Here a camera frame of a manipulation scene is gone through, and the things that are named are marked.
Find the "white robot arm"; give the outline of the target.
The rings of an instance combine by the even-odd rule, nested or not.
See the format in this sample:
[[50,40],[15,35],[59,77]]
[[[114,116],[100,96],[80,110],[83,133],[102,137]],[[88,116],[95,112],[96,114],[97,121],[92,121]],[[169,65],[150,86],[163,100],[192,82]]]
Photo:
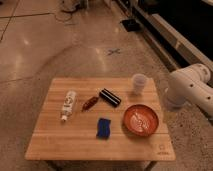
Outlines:
[[210,78],[210,69],[201,63],[171,72],[165,89],[164,105],[169,110],[177,110],[186,102],[191,102],[213,119],[213,88],[208,85]]

